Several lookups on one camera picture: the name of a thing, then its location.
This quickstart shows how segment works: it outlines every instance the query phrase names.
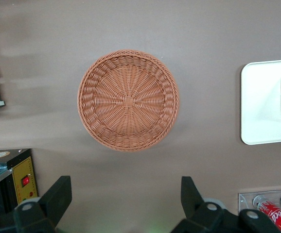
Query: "yellow panel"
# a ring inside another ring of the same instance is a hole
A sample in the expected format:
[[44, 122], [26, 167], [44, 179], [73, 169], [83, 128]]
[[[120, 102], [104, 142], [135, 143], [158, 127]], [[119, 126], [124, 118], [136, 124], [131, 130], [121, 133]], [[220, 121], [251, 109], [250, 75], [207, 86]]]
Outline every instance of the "yellow panel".
[[18, 204], [25, 199], [37, 197], [31, 157], [28, 157], [13, 168], [13, 180]]

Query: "woven basket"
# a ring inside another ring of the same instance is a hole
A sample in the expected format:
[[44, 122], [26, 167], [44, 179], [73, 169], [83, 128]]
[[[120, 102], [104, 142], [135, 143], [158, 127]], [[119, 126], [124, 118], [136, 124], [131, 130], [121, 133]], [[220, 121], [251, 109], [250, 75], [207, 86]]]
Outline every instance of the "woven basket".
[[177, 85], [167, 67], [150, 54], [119, 50], [99, 58], [85, 73], [78, 111], [101, 144], [138, 151], [161, 141], [179, 106]]

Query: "red bottle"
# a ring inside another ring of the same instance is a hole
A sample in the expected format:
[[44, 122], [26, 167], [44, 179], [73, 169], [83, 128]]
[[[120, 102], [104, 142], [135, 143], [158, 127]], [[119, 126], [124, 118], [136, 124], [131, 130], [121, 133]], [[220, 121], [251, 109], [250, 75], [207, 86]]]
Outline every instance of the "red bottle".
[[273, 221], [281, 230], [281, 209], [269, 201], [264, 195], [258, 195], [253, 200], [253, 205]]

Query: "white tray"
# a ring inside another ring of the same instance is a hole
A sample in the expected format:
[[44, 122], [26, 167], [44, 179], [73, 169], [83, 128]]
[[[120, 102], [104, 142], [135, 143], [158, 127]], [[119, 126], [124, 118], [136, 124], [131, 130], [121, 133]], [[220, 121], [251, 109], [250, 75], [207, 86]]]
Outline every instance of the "white tray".
[[248, 145], [281, 142], [281, 61], [243, 68], [241, 138]]

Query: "wicker basket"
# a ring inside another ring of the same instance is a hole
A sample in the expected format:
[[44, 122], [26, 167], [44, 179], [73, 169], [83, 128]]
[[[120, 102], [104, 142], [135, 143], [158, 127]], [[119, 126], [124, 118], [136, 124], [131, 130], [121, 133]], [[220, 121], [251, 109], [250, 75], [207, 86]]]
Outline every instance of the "wicker basket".
[[167, 67], [150, 54], [119, 50], [99, 58], [85, 73], [78, 111], [101, 144], [138, 151], [161, 141], [179, 106], [177, 85]]

